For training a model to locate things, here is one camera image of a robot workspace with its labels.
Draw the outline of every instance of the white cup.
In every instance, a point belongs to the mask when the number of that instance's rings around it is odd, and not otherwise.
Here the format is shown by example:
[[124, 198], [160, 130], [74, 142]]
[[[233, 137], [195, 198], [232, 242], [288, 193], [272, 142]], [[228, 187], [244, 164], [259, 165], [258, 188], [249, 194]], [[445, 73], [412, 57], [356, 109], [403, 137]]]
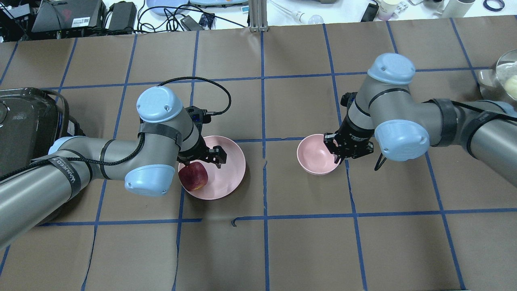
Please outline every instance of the white cup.
[[449, 0], [449, 3], [441, 12], [441, 18], [464, 17], [475, 0]]
[[379, 17], [379, 19], [382, 21], [389, 20], [399, 3], [400, 0], [382, 0], [381, 5], [379, 6], [377, 17]]

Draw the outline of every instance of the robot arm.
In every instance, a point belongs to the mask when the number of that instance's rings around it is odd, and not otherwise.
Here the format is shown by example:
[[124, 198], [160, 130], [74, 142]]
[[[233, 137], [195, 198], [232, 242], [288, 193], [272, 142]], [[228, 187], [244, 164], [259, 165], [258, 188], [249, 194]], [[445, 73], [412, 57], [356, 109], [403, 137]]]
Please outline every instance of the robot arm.
[[359, 92], [343, 96], [347, 115], [338, 131], [325, 134], [335, 162], [372, 153], [374, 135], [382, 155], [393, 161], [420, 157], [429, 146], [456, 144], [517, 186], [513, 107], [487, 100], [416, 103], [408, 89], [414, 74], [412, 62], [401, 55], [388, 53], [375, 60]]
[[218, 112], [184, 108], [161, 85], [143, 92], [136, 108], [142, 120], [139, 141], [61, 138], [48, 156], [34, 160], [36, 167], [0, 181], [0, 249], [93, 179], [123, 180], [130, 192], [161, 196], [169, 190], [176, 160], [201, 159], [218, 167], [226, 162], [224, 150], [208, 148], [201, 136], [202, 124]]

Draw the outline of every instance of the metal post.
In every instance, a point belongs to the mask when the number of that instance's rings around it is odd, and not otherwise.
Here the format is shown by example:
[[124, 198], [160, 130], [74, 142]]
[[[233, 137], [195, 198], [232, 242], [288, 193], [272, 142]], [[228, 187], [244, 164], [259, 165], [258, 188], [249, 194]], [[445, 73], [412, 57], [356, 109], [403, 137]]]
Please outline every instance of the metal post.
[[249, 0], [250, 31], [268, 31], [267, 0]]

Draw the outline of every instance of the bowl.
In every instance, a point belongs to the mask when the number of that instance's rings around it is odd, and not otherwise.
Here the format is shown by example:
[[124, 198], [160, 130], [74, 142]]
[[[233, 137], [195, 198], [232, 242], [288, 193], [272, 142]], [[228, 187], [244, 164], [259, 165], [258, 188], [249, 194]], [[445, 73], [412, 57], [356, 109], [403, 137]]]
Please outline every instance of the bowl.
[[[239, 145], [229, 138], [223, 136], [207, 136], [204, 137], [204, 139], [209, 148], [222, 146], [227, 155], [226, 164], [221, 165], [221, 168], [218, 169], [215, 164], [196, 161], [205, 166], [208, 181], [206, 185], [199, 190], [186, 191], [190, 195], [203, 200], [219, 199], [237, 189], [246, 172], [246, 159]], [[184, 165], [179, 163], [178, 171], [183, 167]]]
[[301, 167], [308, 173], [322, 176], [338, 167], [331, 154], [323, 143], [323, 134], [309, 135], [298, 145], [296, 156]]

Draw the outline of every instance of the light blue cap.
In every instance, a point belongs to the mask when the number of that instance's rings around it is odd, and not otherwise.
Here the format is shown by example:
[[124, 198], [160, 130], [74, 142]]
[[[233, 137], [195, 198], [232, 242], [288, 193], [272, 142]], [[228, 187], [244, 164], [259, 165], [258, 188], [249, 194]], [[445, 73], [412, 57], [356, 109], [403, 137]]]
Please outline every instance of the light blue cap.
[[405, 56], [396, 53], [381, 54], [368, 69], [368, 76], [393, 85], [408, 85], [414, 75], [415, 65]]
[[163, 196], [171, 187], [174, 168], [169, 165], [147, 165], [131, 170], [124, 178], [129, 192], [144, 196]]
[[429, 133], [409, 120], [388, 120], [375, 129], [375, 138], [385, 157], [402, 162], [418, 158], [429, 149]]
[[54, 144], [49, 148], [49, 155], [57, 152], [59, 150], [59, 148], [67, 141], [71, 140], [72, 138], [76, 138], [76, 137], [84, 137], [84, 136], [66, 136], [66, 137], [61, 137], [59, 139], [57, 139]]
[[507, 115], [517, 118], [517, 112], [515, 111], [515, 109], [513, 108], [513, 106], [511, 104], [502, 102], [502, 101], [490, 101], [490, 102], [499, 105]]
[[140, 118], [149, 123], [160, 123], [178, 115], [183, 103], [164, 86], [155, 86], [145, 90], [136, 101], [136, 110]]

